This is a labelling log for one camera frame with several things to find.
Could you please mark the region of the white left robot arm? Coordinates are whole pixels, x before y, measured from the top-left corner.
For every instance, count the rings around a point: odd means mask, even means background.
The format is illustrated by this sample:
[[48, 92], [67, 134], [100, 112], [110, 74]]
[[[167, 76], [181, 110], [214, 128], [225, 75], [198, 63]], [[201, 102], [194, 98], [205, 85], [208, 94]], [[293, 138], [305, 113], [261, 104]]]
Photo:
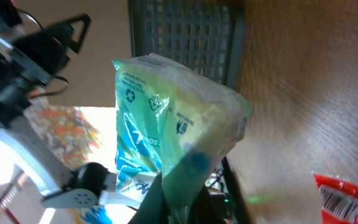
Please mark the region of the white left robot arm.
[[22, 10], [0, 1], [0, 148], [9, 151], [32, 179], [46, 208], [91, 208], [97, 205], [139, 205], [119, 194], [115, 173], [97, 162], [71, 169], [62, 163], [35, 132], [24, 111], [33, 91], [59, 77], [69, 62], [67, 50], [81, 49], [91, 18], [80, 14], [41, 27], [22, 30]]

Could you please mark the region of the green Kleenex tissue pack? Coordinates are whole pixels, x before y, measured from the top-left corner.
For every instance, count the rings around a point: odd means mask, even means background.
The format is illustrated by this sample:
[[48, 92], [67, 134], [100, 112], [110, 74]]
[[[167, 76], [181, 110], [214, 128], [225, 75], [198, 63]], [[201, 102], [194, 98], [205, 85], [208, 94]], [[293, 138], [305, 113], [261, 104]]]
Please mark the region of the green Kleenex tissue pack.
[[251, 104], [157, 54], [113, 65], [117, 191], [142, 201], [161, 175], [168, 204], [190, 205], [217, 164], [244, 138]]

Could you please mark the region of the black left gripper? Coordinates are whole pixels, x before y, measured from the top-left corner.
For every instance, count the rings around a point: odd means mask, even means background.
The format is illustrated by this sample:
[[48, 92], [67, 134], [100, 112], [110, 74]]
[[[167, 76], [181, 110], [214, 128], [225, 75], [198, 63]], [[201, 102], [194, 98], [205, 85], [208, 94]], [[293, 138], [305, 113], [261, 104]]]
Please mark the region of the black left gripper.
[[90, 24], [90, 16], [80, 14], [22, 37], [13, 43], [11, 58], [31, 82], [47, 84], [70, 61], [67, 48], [80, 52]]

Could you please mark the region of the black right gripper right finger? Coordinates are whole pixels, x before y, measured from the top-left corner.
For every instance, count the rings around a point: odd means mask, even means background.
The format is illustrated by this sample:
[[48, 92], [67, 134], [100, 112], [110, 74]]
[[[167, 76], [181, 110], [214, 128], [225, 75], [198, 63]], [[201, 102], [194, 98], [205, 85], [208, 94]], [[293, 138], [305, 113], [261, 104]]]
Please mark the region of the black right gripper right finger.
[[193, 201], [187, 218], [189, 224], [226, 224], [215, 206], [206, 186]]

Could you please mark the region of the red snack bag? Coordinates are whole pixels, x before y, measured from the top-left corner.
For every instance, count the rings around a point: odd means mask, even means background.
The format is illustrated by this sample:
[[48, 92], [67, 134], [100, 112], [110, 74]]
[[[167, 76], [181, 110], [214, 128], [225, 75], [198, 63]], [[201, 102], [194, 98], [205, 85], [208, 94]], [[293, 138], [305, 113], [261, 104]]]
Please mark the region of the red snack bag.
[[313, 175], [322, 199], [324, 224], [358, 224], [358, 185], [352, 182]]

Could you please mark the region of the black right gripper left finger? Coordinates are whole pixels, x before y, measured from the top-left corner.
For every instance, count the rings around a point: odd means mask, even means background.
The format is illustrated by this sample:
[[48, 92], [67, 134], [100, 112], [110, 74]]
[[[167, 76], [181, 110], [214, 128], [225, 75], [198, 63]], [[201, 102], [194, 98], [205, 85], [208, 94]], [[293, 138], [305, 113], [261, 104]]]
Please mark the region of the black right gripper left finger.
[[148, 193], [129, 224], [169, 224], [161, 174], [154, 178]]

